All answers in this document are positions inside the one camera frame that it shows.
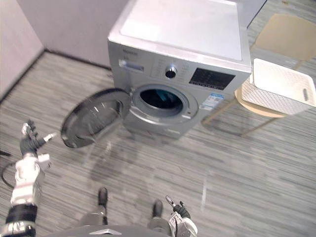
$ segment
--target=brand logo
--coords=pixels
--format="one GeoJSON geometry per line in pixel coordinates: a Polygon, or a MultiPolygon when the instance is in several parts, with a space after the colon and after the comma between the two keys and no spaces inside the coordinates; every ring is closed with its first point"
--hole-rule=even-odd
{"type": "Polygon", "coordinates": [[[129,50],[126,50],[126,49],[123,49],[123,52],[126,53],[126,54],[130,54],[130,55],[133,55],[133,56],[137,56],[137,53],[136,53],[136,52],[132,52],[132,51],[129,51],[129,50]]]}

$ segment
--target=washing machine door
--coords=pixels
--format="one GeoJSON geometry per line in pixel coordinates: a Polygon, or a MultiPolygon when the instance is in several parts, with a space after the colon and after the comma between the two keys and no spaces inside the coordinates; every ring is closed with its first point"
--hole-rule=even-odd
{"type": "Polygon", "coordinates": [[[131,98],[122,89],[102,90],[83,100],[66,117],[61,138],[66,146],[83,147],[115,130],[130,109],[131,98]]]}

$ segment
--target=front-loading washing machine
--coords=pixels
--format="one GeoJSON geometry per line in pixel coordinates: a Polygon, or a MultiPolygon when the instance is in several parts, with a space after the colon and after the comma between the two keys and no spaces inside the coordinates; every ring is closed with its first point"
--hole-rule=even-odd
{"type": "Polygon", "coordinates": [[[64,143],[91,144],[121,122],[175,138],[186,133],[251,73],[238,11],[227,0],[131,0],[108,37],[115,88],[69,114],[64,143]]]}

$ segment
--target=label sticker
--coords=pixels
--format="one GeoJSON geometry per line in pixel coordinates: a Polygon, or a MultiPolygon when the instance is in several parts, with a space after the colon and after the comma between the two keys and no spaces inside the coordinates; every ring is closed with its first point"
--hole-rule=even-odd
{"type": "Polygon", "coordinates": [[[222,100],[224,100],[224,95],[211,93],[209,97],[200,105],[200,109],[203,110],[213,110],[222,100]]]}

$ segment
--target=white basket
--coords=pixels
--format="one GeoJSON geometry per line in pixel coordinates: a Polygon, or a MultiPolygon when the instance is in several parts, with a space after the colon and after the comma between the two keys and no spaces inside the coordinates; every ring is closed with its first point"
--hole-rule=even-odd
{"type": "Polygon", "coordinates": [[[306,74],[256,58],[242,84],[243,100],[294,115],[316,106],[313,79],[306,74]]]}

